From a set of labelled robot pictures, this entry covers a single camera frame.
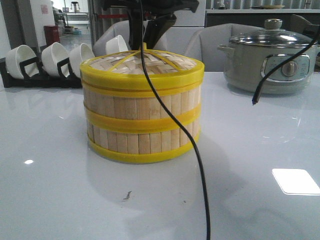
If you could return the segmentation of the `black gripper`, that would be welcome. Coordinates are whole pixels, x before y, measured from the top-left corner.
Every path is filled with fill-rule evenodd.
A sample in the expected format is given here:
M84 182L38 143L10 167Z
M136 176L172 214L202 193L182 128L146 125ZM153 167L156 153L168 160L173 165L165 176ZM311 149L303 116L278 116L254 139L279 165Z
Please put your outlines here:
M198 0L103 0L102 9L126 8L153 13L144 27L144 18L140 13L128 13L129 46L131 50L138 50L143 42L148 49L153 49L163 34L171 28L177 20L174 12L188 10L195 13Z

